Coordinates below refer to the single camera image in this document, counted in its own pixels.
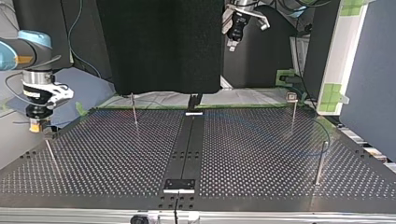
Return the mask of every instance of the cable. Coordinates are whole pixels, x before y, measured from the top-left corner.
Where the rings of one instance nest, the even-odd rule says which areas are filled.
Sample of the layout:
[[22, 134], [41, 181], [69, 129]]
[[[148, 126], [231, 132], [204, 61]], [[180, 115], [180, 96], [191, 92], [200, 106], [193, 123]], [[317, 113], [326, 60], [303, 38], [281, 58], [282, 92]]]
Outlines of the cable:
[[[72, 121], [65, 121], [65, 122], [61, 122], [61, 123], [56, 123], [56, 124], [51, 124], [50, 126], [60, 126], [63, 124], [69, 124]], [[29, 124], [30, 121], [12, 121], [13, 124]]]
[[0, 119], [4, 118], [4, 117], [6, 117], [6, 116], [8, 116], [8, 115], [10, 115], [10, 114], [13, 114], [13, 113], [15, 113], [15, 112], [16, 112], [15, 110], [13, 110], [13, 111], [11, 111], [11, 112], [8, 112], [8, 113], [6, 113], [5, 115], [0, 116]]
[[3, 14], [3, 16], [9, 21], [9, 23], [12, 25], [12, 27], [16, 30], [19, 31], [20, 29], [18, 29], [18, 27], [14, 24], [14, 22], [9, 18], [9, 16], [7, 15], [7, 13], [1, 8], [0, 9], [1, 13]]
[[23, 99], [22, 97], [20, 97], [14, 90], [11, 89], [11, 87], [8, 85], [8, 80], [9, 80], [10, 78], [15, 77], [15, 76], [18, 76], [18, 75], [20, 75], [20, 74], [21, 74], [21, 73], [17, 73], [17, 74], [11, 75], [11, 76], [9, 76], [9, 77], [6, 77], [6, 79], [4, 80], [4, 83], [6, 84], [7, 89], [8, 89], [15, 97], [17, 97], [18, 99], [24, 101], [25, 103], [27, 103], [27, 104], [29, 104], [29, 105], [47, 106], [47, 105], [39, 105], [39, 104], [35, 104], [35, 103], [33, 103], [33, 102], [30, 102], [30, 101], [27, 101], [27, 100]]
[[299, 60], [299, 58], [298, 58], [297, 36], [298, 36], [298, 24], [299, 24], [299, 22], [300, 22], [300, 17], [297, 18], [297, 22], [296, 22], [296, 30], [297, 30], [297, 33], [296, 33], [296, 35], [295, 35], [295, 37], [294, 37], [294, 42], [295, 42], [294, 46], [295, 46], [295, 50], [296, 50], [297, 66], [298, 66], [298, 70], [300, 71], [300, 75], [299, 75], [298, 77], [299, 77], [299, 78], [301, 79], [301, 81], [303, 82], [303, 86], [304, 86], [304, 89], [305, 89], [306, 94], [308, 95], [309, 100], [311, 101], [311, 103], [312, 103], [312, 105], [314, 106], [315, 110], [317, 110], [317, 106], [314, 104], [314, 101], [312, 100], [311, 94], [309, 93], [308, 88], [307, 88], [306, 85], [305, 85], [305, 81], [304, 81], [304, 78], [303, 78], [304, 73], [303, 73], [303, 71], [301, 70], [301, 67], [300, 67], [300, 60]]
[[286, 5], [285, 0], [279, 0], [279, 4], [280, 4], [283, 8], [285, 8], [287, 11], [290, 11], [290, 12], [300, 12], [300, 11], [305, 11], [305, 10], [306, 10], [306, 7], [305, 7], [305, 8], [300, 8], [300, 9], [289, 8], [289, 7]]
[[13, 13], [15, 13], [14, 7], [13, 7], [12, 5], [10, 5], [10, 4], [4, 2], [4, 1], [0, 1], [0, 6], [8, 7]]
[[29, 70], [29, 69], [41, 67], [41, 66], [56, 62], [56, 61], [60, 60], [61, 58], [62, 58], [61, 55], [56, 55], [55, 57], [51, 58], [49, 61], [46, 61], [46, 62], [40, 63], [40, 64], [36, 64], [36, 65], [30, 66], [30, 67], [26, 67], [23, 70]]
[[88, 63], [87, 61], [85, 61], [85, 60], [83, 60], [81, 57], [79, 57], [79, 56], [74, 52], [74, 50], [73, 50], [73, 48], [72, 48], [71, 35], [72, 35], [73, 29], [75, 28], [77, 22], [79, 21], [79, 18], [81, 17], [82, 7], [83, 7], [82, 1], [83, 1], [83, 0], [79, 0], [79, 11], [78, 11], [78, 15], [77, 15], [77, 17], [76, 17], [76, 20], [73, 22], [73, 25], [70, 27], [70, 30], [69, 30], [69, 32], [68, 32], [68, 34], [67, 34], [67, 42], [68, 42], [68, 44], [69, 44], [69, 48], [70, 48], [70, 51], [72, 52], [72, 54], [73, 54], [77, 59], [79, 59], [79, 60], [82, 61], [83, 63], [87, 64], [90, 68], [92, 68], [92, 69], [95, 71], [95, 73], [97, 74], [97, 76], [98, 76], [99, 78], [102, 78], [102, 75], [100, 74], [100, 72], [99, 72], [92, 64]]
[[317, 4], [317, 2], [318, 2], [318, 0], [317, 0], [312, 5], [309, 5], [309, 4], [307, 4], [307, 3], [305, 3], [305, 2], [303, 2], [301, 0], [294, 0], [294, 1], [296, 1], [298, 4], [300, 4], [300, 5], [304, 6], [304, 7], [323, 7], [323, 6], [326, 6], [327, 4], [329, 4], [332, 0], [329, 0], [329, 1], [321, 3], [321, 4]]

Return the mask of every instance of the green tape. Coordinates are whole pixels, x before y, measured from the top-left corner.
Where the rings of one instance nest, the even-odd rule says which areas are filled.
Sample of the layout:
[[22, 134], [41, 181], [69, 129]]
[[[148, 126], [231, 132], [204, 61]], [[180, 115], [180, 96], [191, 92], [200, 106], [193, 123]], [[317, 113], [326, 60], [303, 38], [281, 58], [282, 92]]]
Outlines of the green tape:
[[82, 103], [80, 102], [76, 102], [76, 110], [80, 116], [85, 116], [86, 114], [88, 114], [88, 110], [85, 110], [82, 106]]
[[341, 84], [326, 83], [320, 100], [319, 111], [335, 112], [341, 100]]
[[286, 83], [280, 80], [280, 77], [294, 77], [294, 69], [289, 70], [277, 70], [276, 71], [276, 86], [286, 86], [291, 87], [291, 83]]
[[359, 16], [363, 5], [364, 0], [344, 0], [343, 7], [341, 8], [341, 16]]

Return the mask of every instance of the wall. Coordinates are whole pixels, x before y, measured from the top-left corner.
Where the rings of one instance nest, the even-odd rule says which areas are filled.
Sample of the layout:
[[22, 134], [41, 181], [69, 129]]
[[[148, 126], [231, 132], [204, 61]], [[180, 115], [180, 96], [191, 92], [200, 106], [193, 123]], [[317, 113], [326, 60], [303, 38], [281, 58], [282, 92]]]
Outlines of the wall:
[[370, 3], [361, 31], [340, 120], [396, 161], [396, 1]]
[[[5, 2], [12, 5], [11, 0], [6, 0]], [[16, 20], [12, 11], [6, 9], [6, 13], [12, 20]], [[16, 35], [17, 31], [15, 28], [0, 13], [0, 36], [14, 37]], [[3, 108], [5, 101], [12, 97], [4, 85], [4, 80], [7, 76], [15, 73], [15, 71], [0, 72], [0, 169], [18, 158], [26, 150], [35, 147], [42, 139], [40, 134], [30, 133], [28, 125], [13, 123], [14, 121], [27, 121], [28, 119], [24, 115]], [[21, 82], [17, 77], [12, 78], [9, 84], [16, 92], [21, 92]]]

